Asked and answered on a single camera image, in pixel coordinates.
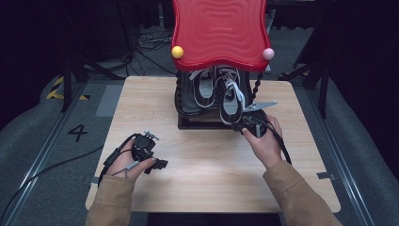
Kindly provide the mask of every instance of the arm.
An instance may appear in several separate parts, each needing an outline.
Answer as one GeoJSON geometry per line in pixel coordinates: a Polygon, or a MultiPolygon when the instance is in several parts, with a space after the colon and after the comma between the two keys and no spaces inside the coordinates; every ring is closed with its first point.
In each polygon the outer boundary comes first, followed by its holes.
{"type": "MultiPolygon", "coordinates": [[[[267,116],[267,119],[282,137],[277,119],[272,116],[267,116]]],[[[282,161],[281,148],[270,131],[260,138],[253,136],[247,129],[242,132],[252,151],[266,167],[263,177],[287,225],[342,225],[303,177],[290,164],[282,161]]]]}
{"type": "MultiPolygon", "coordinates": [[[[130,140],[125,147],[132,147],[133,142],[130,140]]],[[[120,170],[135,161],[128,148],[123,148],[100,183],[94,202],[88,210],[86,225],[129,225],[136,179],[154,161],[154,158],[142,161],[125,174],[125,171],[120,170]]]]}

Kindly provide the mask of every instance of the brown jacket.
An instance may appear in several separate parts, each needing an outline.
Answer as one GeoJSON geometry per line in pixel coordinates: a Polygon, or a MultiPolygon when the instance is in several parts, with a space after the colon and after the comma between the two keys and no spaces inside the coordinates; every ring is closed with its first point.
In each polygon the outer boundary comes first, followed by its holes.
{"type": "MultiPolygon", "coordinates": [[[[263,175],[287,225],[342,225],[326,202],[286,161],[268,169],[263,175]]],[[[105,176],[94,203],[88,210],[86,225],[128,225],[131,216],[135,181],[105,176]]]]}

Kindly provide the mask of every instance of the wooden table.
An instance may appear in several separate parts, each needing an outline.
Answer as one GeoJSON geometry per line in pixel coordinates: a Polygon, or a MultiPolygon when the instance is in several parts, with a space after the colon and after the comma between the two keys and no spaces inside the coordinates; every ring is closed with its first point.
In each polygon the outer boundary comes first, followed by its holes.
{"type": "MultiPolygon", "coordinates": [[[[123,140],[133,133],[150,130],[160,138],[153,148],[154,156],[166,159],[168,166],[153,169],[150,175],[140,175],[132,211],[279,212],[262,177],[264,166],[239,132],[178,129],[175,89],[176,78],[126,79],[95,176],[100,175],[103,162],[123,140]]],[[[333,212],[340,211],[330,180],[320,180],[316,175],[326,168],[292,85],[262,81],[255,100],[279,102],[265,112],[278,117],[293,165],[333,212]]],[[[87,208],[92,205],[96,192],[97,185],[93,185],[87,208]]]]}

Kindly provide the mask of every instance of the red plastic lid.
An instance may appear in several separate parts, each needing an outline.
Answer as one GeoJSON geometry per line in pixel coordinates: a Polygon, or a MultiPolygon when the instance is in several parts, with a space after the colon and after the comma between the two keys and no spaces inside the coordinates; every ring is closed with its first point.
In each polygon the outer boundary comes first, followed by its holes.
{"type": "Polygon", "coordinates": [[[173,0],[175,30],[171,48],[184,54],[173,61],[190,72],[218,64],[250,72],[268,65],[270,47],[264,25],[265,0],[173,0]]]}

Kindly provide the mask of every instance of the pink ball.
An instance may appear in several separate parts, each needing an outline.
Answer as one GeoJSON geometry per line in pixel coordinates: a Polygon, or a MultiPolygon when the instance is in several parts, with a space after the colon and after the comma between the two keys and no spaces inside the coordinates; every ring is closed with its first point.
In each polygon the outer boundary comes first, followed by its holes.
{"type": "Polygon", "coordinates": [[[270,60],[274,56],[274,50],[271,48],[264,49],[262,55],[265,60],[270,60]]]}

